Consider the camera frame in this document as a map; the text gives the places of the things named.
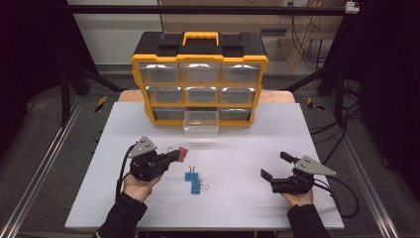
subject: black sleeve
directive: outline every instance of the black sleeve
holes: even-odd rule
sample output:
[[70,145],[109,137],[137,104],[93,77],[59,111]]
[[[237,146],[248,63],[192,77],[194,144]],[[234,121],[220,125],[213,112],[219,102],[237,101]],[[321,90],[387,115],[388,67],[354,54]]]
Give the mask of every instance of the black sleeve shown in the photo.
[[330,234],[325,229],[321,217],[314,205],[293,206],[287,212],[294,238],[327,238]]
[[134,238],[136,225],[148,208],[122,192],[106,217],[104,224],[93,237]]

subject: white wall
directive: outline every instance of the white wall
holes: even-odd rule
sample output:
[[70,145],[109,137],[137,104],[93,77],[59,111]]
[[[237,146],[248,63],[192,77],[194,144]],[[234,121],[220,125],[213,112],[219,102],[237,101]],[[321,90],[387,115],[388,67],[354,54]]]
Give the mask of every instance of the white wall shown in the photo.
[[[69,5],[157,5],[157,0],[67,0]],[[96,64],[130,64],[143,31],[161,31],[160,16],[75,14]]]

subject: yellow storage organizer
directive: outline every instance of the yellow storage organizer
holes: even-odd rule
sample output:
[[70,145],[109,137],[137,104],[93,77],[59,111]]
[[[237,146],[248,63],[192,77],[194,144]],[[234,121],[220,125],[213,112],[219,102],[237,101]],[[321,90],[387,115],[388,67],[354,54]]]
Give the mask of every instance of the yellow storage organizer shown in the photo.
[[[144,32],[132,64],[153,124],[182,126],[191,111],[191,116],[203,115],[195,118],[201,122],[250,126],[268,57],[256,33]],[[197,111],[217,116],[205,118],[208,114]]]

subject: white tabletop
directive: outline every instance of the white tabletop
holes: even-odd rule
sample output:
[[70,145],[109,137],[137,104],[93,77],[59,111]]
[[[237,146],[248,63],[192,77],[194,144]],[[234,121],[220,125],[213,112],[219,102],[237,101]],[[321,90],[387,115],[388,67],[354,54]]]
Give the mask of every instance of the white tabletop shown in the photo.
[[[274,178],[291,176],[292,165],[279,157],[284,151],[294,157],[319,161],[299,104],[261,103],[249,128],[220,128],[215,141],[185,139],[180,127],[151,124],[144,103],[117,102],[84,178],[66,228],[95,230],[114,204],[116,180],[127,149],[148,136],[157,152],[182,146],[189,150],[184,163],[172,163],[153,194],[148,211],[138,227],[145,230],[278,230],[289,227],[289,205],[271,192],[260,176],[265,169]],[[190,194],[184,173],[194,165],[210,188]],[[333,199],[314,187],[315,205],[325,227],[344,228]]]

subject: yellow handle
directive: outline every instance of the yellow handle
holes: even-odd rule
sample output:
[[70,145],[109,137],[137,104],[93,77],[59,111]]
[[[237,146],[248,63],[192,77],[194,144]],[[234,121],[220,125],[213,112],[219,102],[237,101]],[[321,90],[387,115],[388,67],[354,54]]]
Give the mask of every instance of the yellow handle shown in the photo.
[[186,32],[182,45],[185,46],[187,39],[215,39],[216,46],[219,46],[219,33],[217,32]]

